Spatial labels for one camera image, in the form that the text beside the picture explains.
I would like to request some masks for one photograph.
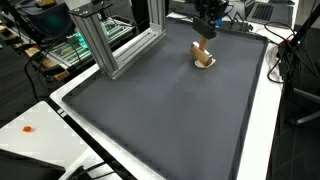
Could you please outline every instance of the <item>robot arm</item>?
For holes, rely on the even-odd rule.
[[[218,19],[224,16],[228,7],[228,0],[195,0],[195,7],[200,16],[193,19],[193,29],[207,39],[216,36],[215,25]]]

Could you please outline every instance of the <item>orange object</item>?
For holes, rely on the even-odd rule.
[[[32,130],[32,128],[30,126],[25,126],[23,128],[23,131],[25,131],[25,132],[30,132],[31,130]]]

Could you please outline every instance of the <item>white desk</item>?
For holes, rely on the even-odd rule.
[[[31,126],[31,132],[23,132]],[[0,129],[0,149],[56,164],[66,169],[60,178],[66,179],[76,168],[89,168],[103,160],[67,125],[67,123],[45,102],[31,109]],[[91,172],[97,177],[112,172],[103,165]],[[102,180],[120,180],[112,174]]]
[[[299,0],[296,0],[294,9],[294,21]],[[253,24],[257,33],[270,37],[270,33],[263,31],[261,25]],[[291,31],[279,28],[271,28],[280,35],[289,36]],[[264,180],[266,178],[267,167],[271,152],[272,140],[279,109],[282,87],[271,83],[267,79],[267,72],[275,63],[277,49],[274,45],[269,45],[262,64],[256,95],[251,110],[247,135],[241,157],[241,164],[238,173],[238,180]],[[78,77],[55,91],[50,95],[51,99],[68,113],[80,126],[91,134],[111,155],[113,155],[125,168],[127,168],[138,179],[163,179],[156,172],[148,168],[141,161],[128,153],[125,149],[116,144],[107,135],[96,127],[92,126],[83,117],[69,108],[62,97],[74,89],[81,82],[98,71],[98,66],[94,65]]]

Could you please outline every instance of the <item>aluminum frame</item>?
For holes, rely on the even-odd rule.
[[[70,11],[72,20],[83,35],[102,73],[116,80],[165,36],[165,0],[148,0],[148,9],[150,28],[131,40],[133,42],[129,41],[119,48],[117,56],[111,51],[98,12],[83,16],[91,12],[82,10],[82,7]]]

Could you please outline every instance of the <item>gray mat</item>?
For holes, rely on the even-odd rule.
[[[170,21],[119,80],[97,73],[63,100],[168,179],[234,179],[267,40],[218,30],[217,63],[201,70],[189,53],[199,38]]]

